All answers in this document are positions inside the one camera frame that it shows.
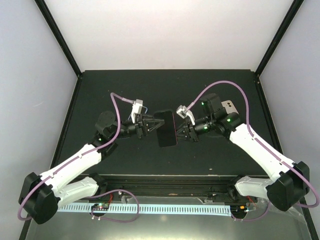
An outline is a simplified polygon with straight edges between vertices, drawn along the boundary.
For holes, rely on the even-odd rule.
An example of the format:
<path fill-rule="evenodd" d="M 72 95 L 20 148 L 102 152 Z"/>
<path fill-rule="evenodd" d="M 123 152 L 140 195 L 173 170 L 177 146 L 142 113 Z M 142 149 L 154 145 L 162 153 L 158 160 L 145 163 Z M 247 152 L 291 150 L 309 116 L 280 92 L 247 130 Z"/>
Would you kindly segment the black phone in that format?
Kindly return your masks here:
<path fill-rule="evenodd" d="M 158 145 L 161 148 L 173 147 L 178 143 L 174 113 L 172 110 L 161 110 L 154 117 L 164 120 L 164 124 L 156 130 Z"/>

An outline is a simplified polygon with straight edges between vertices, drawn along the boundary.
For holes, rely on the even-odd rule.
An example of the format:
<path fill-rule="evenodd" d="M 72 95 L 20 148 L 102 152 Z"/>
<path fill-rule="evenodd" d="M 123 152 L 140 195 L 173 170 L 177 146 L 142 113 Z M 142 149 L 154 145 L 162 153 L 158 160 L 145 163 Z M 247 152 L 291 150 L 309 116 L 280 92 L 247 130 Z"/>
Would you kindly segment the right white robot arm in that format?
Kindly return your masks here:
<path fill-rule="evenodd" d="M 210 93 L 200 99 L 204 117 L 195 119 L 186 106 L 180 105 L 176 113 L 185 122 L 176 131 L 181 139 L 198 142 L 199 136 L 215 132 L 245 151 L 268 175 L 267 179 L 238 176 L 228 187 L 228 198 L 234 202 L 252 196 L 269 200 L 278 210 L 286 212 L 303 198 L 310 188 L 310 169 L 285 157 L 240 119 L 231 101 L 221 101 Z"/>

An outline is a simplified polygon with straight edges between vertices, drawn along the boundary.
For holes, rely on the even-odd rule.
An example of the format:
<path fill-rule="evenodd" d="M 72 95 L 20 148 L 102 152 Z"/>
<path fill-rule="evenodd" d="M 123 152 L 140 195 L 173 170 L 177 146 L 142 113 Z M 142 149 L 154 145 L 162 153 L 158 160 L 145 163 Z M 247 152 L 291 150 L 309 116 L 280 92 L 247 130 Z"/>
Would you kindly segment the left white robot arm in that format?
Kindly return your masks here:
<path fill-rule="evenodd" d="M 25 177 L 18 199 L 18 219 L 33 219 L 37 224 L 43 224 L 62 207 L 75 201 L 92 197 L 103 199 L 108 188 L 97 173 L 77 182 L 73 180 L 110 156 L 118 146 L 115 139 L 133 135 L 141 139 L 164 123 L 164 119 L 148 114 L 137 114 L 135 120 L 119 122 L 111 111 L 102 112 L 95 124 L 93 139 L 77 153 L 41 174 L 31 172 Z M 22 211 L 26 211 L 28 217 L 22 217 Z"/>

